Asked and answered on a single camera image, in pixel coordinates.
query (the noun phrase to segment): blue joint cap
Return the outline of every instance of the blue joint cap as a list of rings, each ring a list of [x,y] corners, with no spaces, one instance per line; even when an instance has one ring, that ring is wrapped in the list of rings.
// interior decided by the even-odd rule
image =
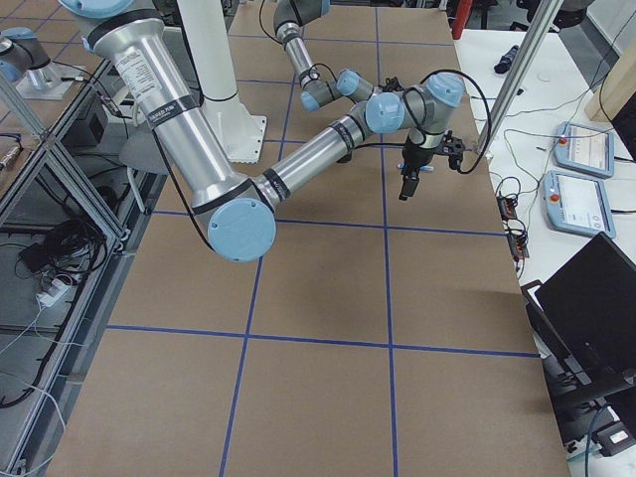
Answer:
[[[60,0],[68,10],[80,17],[110,18],[123,13],[134,0]]]
[[[302,101],[302,105],[308,111],[316,111],[320,109],[320,104],[314,96],[311,95],[309,91],[302,91],[300,93],[300,100]]]
[[[10,82],[17,81],[22,77],[22,73],[10,63],[0,61],[0,73]]]
[[[2,31],[9,40],[36,40],[38,37],[27,27],[13,27]]]
[[[392,92],[383,92],[367,101],[365,119],[377,134],[396,132],[404,121],[404,105]]]
[[[274,214],[257,199],[233,199],[220,206],[208,224],[210,245],[230,261],[252,261],[262,257],[274,243]]]
[[[338,77],[336,88],[343,96],[353,94],[360,84],[360,75],[351,70],[343,70]]]
[[[464,81],[454,73],[438,73],[426,82],[426,87],[435,98],[444,104],[457,107],[466,90]]]

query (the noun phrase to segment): red object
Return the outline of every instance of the red object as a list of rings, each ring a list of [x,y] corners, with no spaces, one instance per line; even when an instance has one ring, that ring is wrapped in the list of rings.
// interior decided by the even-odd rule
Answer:
[[[473,6],[473,0],[460,0],[457,6],[457,13],[453,21],[453,40],[459,40],[464,31],[468,17],[470,16],[470,8]]]

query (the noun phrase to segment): floor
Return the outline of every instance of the floor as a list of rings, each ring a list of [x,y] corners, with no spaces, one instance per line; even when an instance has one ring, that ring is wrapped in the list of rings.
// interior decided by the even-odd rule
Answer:
[[[350,107],[302,109],[256,10],[230,34],[241,101],[269,118],[250,175]],[[359,10],[305,29],[314,61],[406,84],[458,68],[437,12]],[[450,127],[476,137],[468,100]],[[244,265],[199,244],[165,188],[51,477],[568,475],[485,164],[468,187],[440,160],[403,203],[399,150],[363,151]]]

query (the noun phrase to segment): white column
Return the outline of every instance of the white column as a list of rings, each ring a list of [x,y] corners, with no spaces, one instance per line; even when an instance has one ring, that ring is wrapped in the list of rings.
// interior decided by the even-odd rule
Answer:
[[[258,161],[266,118],[252,116],[237,93],[226,23],[219,0],[178,0],[205,95],[203,112],[233,162]]]

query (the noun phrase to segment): white table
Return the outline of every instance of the white table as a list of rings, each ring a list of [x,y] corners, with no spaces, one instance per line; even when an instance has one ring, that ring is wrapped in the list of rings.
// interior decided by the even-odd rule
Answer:
[[[455,42],[462,71],[475,78],[487,97],[494,98],[497,95],[505,78],[495,74],[493,67],[513,45],[521,45],[523,37],[524,33],[518,32],[466,30],[461,40]],[[509,115],[523,110],[559,106],[583,94],[587,90],[587,83],[558,35],[550,34],[545,38],[522,88],[524,92],[513,102]],[[472,85],[468,85],[468,90],[471,96],[478,95]],[[490,162],[491,172],[503,177],[519,178],[523,191],[535,189],[535,180],[515,165],[513,154],[504,140],[504,131],[519,129],[553,135],[557,126],[567,120],[602,129],[610,128],[609,123],[594,123],[586,118],[583,110],[591,97],[592,93],[588,91],[578,109],[577,100],[553,111],[507,117],[490,147],[493,154]],[[472,99],[471,103],[478,127],[481,129],[485,122],[479,119],[486,117],[483,103],[480,99]],[[629,158],[629,153],[618,135],[614,131],[612,133],[616,139],[615,155]],[[506,136],[519,164],[535,177],[541,178],[546,170],[564,171],[556,165],[550,154],[553,145],[551,138],[534,137],[512,131],[506,133]],[[493,174],[492,181],[493,187],[496,187],[500,179]],[[514,181],[507,181],[505,186],[504,194],[516,192],[517,186]],[[605,180],[605,188],[612,209],[636,209],[636,165],[617,162],[614,177]],[[536,198],[535,194],[524,194],[520,197],[517,209],[520,219],[529,227],[530,240],[530,258],[526,260],[525,270],[520,278],[522,285],[535,279],[546,281],[589,241],[589,238],[551,230],[542,201],[541,192]],[[614,216],[613,219],[617,230],[615,242],[636,261],[636,215]],[[636,448],[612,458],[590,456],[590,474],[595,477],[632,476],[635,475],[635,468]],[[584,475],[583,460],[570,462],[570,472],[574,477]]]

